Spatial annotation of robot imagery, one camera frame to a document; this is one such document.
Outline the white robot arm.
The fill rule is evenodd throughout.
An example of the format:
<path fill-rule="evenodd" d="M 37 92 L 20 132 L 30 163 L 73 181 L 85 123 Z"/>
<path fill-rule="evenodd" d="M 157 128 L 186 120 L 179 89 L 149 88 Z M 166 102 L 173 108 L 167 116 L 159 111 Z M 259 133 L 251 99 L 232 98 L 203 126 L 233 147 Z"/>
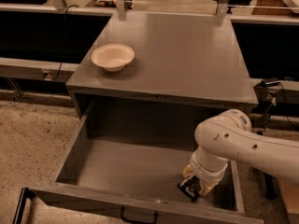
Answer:
<path fill-rule="evenodd" d="M 249 117 L 240 110 L 230 109 L 202 121 L 195 128 L 194 138 L 198 148 L 183 177 L 199 179 L 201 196 L 220 183 L 229 161 L 299 184 L 299 142 L 253 133 Z"/>

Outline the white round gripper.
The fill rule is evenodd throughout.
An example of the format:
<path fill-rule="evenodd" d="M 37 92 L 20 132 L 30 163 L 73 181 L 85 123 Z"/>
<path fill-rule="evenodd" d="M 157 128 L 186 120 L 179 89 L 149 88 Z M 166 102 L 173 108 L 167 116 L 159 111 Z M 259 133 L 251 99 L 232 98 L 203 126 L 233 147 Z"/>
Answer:
<path fill-rule="evenodd" d="M 190 165 L 183 170 L 183 177 L 187 179 L 196 175 L 200 179 L 199 195 L 204 197 L 223 179 L 227 166 L 227 159 L 206 152 L 194 152 Z"/>

